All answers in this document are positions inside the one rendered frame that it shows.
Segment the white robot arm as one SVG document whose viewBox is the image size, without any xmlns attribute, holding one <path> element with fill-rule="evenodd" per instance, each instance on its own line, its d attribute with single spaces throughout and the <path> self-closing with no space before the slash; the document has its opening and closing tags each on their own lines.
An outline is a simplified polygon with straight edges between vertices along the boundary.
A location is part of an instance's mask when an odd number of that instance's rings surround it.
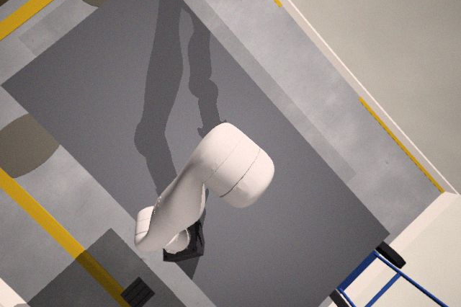
<svg viewBox="0 0 461 307">
<path fill-rule="evenodd" d="M 227 204 L 244 208 L 264 194 L 273 176 L 274 164 L 265 151 L 234 125 L 217 125 L 155 205 L 137 214 L 135 247 L 142 252 L 163 247 L 172 254 L 186 249 L 191 239 L 187 228 L 205 208 L 204 184 Z"/>
</svg>

